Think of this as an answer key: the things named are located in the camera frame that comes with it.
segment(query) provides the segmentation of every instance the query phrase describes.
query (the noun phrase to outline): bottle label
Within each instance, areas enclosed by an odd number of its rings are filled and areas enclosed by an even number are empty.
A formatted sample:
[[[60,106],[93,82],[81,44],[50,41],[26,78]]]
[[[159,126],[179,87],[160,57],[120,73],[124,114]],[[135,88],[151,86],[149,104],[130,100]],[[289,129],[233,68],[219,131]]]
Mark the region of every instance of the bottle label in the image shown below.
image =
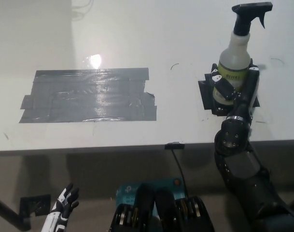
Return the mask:
[[[249,67],[241,70],[233,70],[225,67],[219,62],[218,70],[222,75],[222,78],[228,80],[229,83],[231,83],[232,86],[236,89],[236,91],[241,91],[242,84],[248,75]],[[234,103],[233,101],[226,101],[225,98],[216,90],[216,88],[213,89],[213,97],[221,104],[232,105]]]
[[[218,70],[223,78],[227,79],[237,91],[240,91],[242,84],[248,75],[249,67],[241,70],[232,70],[219,62]]]

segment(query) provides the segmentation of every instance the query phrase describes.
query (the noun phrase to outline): black cable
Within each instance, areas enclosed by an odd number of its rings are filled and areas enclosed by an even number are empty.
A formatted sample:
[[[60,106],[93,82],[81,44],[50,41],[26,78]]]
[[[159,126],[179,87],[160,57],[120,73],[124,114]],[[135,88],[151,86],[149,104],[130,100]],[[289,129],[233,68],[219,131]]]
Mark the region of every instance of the black cable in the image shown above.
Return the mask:
[[[186,197],[189,197],[189,194],[188,194],[188,191],[187,191],[187,187],[186,187],[186,184],[185,184],[185,179],[184,179],[182,168],[181,168],[181,166],[179,164],[179,161],[178,161],[178,159],[176,157],[176,154],[175,154],[174,150],[171,150],[171,152],[172,152],[172,154],[173,154],[173,156],[175,158],[175,161],[176,161],[176,163],[178,165],[178,168],[179,168],[179,171],[181,173],[181,177],[182,177],[182,181],[183,181],[183,185],[184,185],[184,194],[185,194]]]

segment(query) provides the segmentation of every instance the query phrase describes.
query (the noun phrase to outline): robotic arm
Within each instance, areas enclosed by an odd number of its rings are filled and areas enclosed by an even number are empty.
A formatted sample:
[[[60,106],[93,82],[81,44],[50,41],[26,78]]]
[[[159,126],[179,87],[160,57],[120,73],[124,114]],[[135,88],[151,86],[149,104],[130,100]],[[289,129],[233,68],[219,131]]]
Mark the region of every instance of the robotic arm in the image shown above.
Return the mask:
[[[211,75],[223,80],[217,71]],[[268,170],[248,140],[258,82],[259,69],[251,64],[234,108],[215,136],[215,162],[226,187],[238,198],[252,231],[294,232],[294,211],[276,193]],[[221,86],[226,90],[223,96],[230,100],[228,97],[235,92],[225,88],[228,84],[223,82]]]

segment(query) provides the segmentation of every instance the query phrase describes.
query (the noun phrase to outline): black spray nozzle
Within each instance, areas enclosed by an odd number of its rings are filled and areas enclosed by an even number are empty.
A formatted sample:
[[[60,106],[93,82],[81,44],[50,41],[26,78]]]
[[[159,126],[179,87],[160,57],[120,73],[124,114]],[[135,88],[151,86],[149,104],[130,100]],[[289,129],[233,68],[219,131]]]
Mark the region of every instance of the black spray nozzle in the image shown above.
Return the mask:
[[[251,22],[257,17],[265,28],[265,13],[271,11],[272,7],[273,5],[271,2],[249,3],[233,6],[232,10],[237,14],[234,34],[238,36],[248,35],[250,32]]]

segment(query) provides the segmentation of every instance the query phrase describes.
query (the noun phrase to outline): black pole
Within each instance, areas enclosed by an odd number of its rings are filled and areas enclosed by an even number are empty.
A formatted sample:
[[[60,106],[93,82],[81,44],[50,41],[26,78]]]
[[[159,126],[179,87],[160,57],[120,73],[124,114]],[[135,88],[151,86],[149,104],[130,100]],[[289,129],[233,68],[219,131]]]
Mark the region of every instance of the black pole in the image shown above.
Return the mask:
[[[17,213],[10,209],[7,205],[0,201],[0,216],[11,223],[20,231],[28,231],[31,229],[29,223],[25,223]]]

